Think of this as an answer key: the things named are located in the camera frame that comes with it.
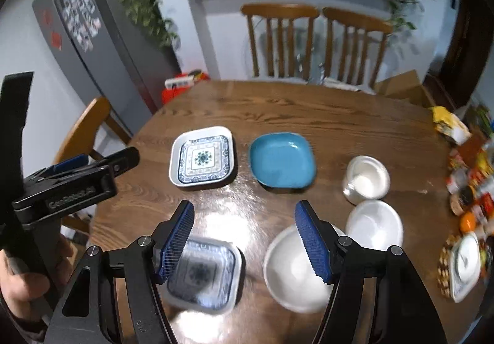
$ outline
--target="human hand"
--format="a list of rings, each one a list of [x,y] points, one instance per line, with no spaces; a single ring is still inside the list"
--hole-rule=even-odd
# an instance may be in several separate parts
[[[73,248],[63,235],[57,245],[60,256],[56,271],[57,283],[65,286],[70,279],[73,264],[68,259]],[[11,313],[19,319],[32,322],[40,320],[40,316],[31,308],[30,301],[44,295],[50,288],[48,278],[38,273],[14,274],[4,250],[0,252],[0,291]]]

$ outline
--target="orange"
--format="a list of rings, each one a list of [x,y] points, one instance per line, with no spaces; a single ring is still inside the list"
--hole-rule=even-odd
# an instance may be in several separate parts
[[[466,234],[467,232],[475,230],[475,226],[477,225],[477,219],[472,212],[467,212],[460,219],[460,230],[462,233]]]

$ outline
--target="chair backrest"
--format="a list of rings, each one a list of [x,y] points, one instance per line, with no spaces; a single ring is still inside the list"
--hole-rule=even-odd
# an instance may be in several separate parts
[[[275,76],[273,61],[273,30],[271,20],[278,20],[277,41],[278,41],[278,77],[285,76],[285,51],[283,47],[283,19],[288,19],[288,76],[295,75],[295,38],[293,36],[293,21],[298,18],[308,18],[307,43],[305,46],[305,58],[303,64],[303,78],[307,81],[310,75],[310,59],[312,55],[312,35],[314,31],[314,19],[319,16],[319,10],[309,5],[300,4],[245,4],[241,12],[247,16],[249,26],[250,51],[254,66],[254,76],[259,76],[259,63],[257,61],[257,51],[255,46],[253,16],[260,16],[266,19],[267,35],[267,57],[268,76]]]
[[[91,156],[95,160],[102,159],[103,156],[94,149],[94,141],[96,133],[103,123],[107,124],[122,142],[128,145],[130,136],[110,116],[111,110],[112,106],[107,98],[98,97],[94,99],[65,137],[55,156],[54,164],[80,154]]]
[[[381,66],[382,58],[384,56],[384,51],[386,50],[386,42],[388,36],[393,32],[393,25],[383,21],[379,18],[370,17],[367,15],[356,14],[355,12],[344,11],[341,9],[326,7],[323,8],[323,15],[328,19],[328,35],[326,42],[326,58],[324,63],[324,76],[329,77],[331,71],[331,65],[333,62],[333,21],[337,21],[345,27],[345,32],[343,35],[343,48],[341,52],[340,65],[338,70],[338,80],[346,83],[352,83],[355,71],[357,69],[357,60],[359,57],[359,30],[364,30],[364,39],[362,43],[362,55],[360,59],[359,73],[356,85],[360,85],[364,82],[364,72],[366,68],[367,60],[367,50],[369,49],[369,32],[380,31],[382,32],[382,39],[379,45],[379,52],[377,55],[377,60],[375,63],[374,70],[372,71],[369,86],[374,88],[375,80],[377,78],[377,73],[379,72],[379,67]],[[353,27],[353,42],[352,42],[352,56],[350,59],[350,66],[348,70],[348,77],[345,79],[345,67],[346,67],[346,57],[348,54],[348,28]]]

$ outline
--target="gray refrigerator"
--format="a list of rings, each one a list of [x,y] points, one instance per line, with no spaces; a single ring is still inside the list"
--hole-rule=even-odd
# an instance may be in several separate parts
[[[162,49],[125,15],[119,0],[34,0],[46,43],[81,100],[105,96],[135,134],[161,107],[165,80],[180,73]]]

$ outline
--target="round wooden table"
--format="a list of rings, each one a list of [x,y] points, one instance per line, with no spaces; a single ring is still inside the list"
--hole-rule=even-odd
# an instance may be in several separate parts
[[[183,132],[214,125],[233,133],[235,179],[220,188],[180,190],[168,177],[172,143]],[[308,189],[268,190],[253,177],[249,144],[269,132],[297,132],[310,142],[317,177]],[[157,112],[132,145],[140,151],[140,164],[117,179],[119,194],[98,206],[91,241],[104,250],[125,247],[151,234],[187,199],[196,212],[192,234],[232,242],[246,260],[241,298],[230,314],[210,316],[165,305],[179,343],[312,342],[322,313],[292,313],[271,298],[262,273],[264,254],[273,238],[294,223],[295,204],[302,199],[321,219],[345,228],[353,206],[341,182],[357,155],[376,157],[389,170],[391,189],[384,200],[402,219],[403,248],[434,301],[448,341],[458,342],[475,318],[481,284],[455,304],[441,296],[436,283],[442,245],[458,230],[458,219],[449,210],[445,187],[448,147],[434,131],[429,110],[321,86],[201,82]],[[356,342],[365,341],[373,299],[366,283]],[[118,300],[124,337],[132,341],[123,281],[118,281]]]

